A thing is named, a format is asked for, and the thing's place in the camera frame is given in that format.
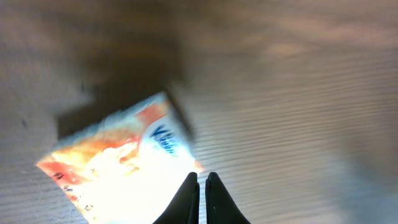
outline vinda logo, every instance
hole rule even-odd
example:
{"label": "vinda logo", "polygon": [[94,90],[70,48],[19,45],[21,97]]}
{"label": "vinda logo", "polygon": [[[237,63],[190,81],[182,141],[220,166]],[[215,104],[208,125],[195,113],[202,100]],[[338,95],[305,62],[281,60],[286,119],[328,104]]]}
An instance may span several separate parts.
{"label": "vinda logo", "polygon": [[150,134],[150,138],[154,138],[155,141],[170,155],[176,157],[175,155],[175,147],[177,146],[177,142],[174,138],[174,133],[171,130],[165,128],[165,125],[162,124],[158,126],[155,131]]}

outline wood grain surface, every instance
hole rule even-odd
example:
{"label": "wood grain surface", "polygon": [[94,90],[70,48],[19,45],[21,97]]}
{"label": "wood grain surface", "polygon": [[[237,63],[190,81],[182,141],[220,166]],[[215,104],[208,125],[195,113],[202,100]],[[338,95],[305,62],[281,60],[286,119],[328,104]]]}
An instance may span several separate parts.
{"label": "wood grain surface", "polygon": [[35,162],[167,88],[251,223],[398,223],[395,0],[1,0],[0,223],[86,223]]}

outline wooden table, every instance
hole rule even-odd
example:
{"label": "wooden table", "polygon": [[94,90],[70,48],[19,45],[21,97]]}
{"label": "wooden table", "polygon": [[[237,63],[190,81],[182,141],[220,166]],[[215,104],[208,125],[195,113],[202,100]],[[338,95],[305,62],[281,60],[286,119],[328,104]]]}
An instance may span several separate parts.
{"label": "wooden table", "polygon": [[2,0],[0,223],[85,223],[35,162],[165,87],[192,127],[201,186],[217,171],[252,223],[397,223],[397,11]]}

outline orange packaging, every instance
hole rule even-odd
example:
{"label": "orange packaging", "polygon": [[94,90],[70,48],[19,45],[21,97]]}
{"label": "orange packaging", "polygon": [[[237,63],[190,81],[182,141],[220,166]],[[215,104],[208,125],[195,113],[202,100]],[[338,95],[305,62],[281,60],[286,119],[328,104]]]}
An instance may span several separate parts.
{"label": "orange packaging", "polygon": [[202,168],[164,93],[60,141],[37,167],[89,223],[152,223]]}

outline black tips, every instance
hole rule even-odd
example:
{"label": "black tips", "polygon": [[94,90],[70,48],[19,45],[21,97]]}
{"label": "black tips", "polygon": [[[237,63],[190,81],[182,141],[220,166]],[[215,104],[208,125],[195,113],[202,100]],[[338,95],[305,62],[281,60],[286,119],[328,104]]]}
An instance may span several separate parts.
{"label": "black tips", "polygon": [[250,224],[215,172],[206,180],[206,212],[207,224]]}
{"label": "black tips", "polygon": [[[206,180],[207,224],[250,224],[235,205],[217,173]],[[197,224],[199,216],[198,175],[188,174],[174,198],[155,224]]]}
{"label": "black tips", "polygon": [[197,224],[199,217],[198,174],[191,172],[185,178],[169,206],[155,224]]}

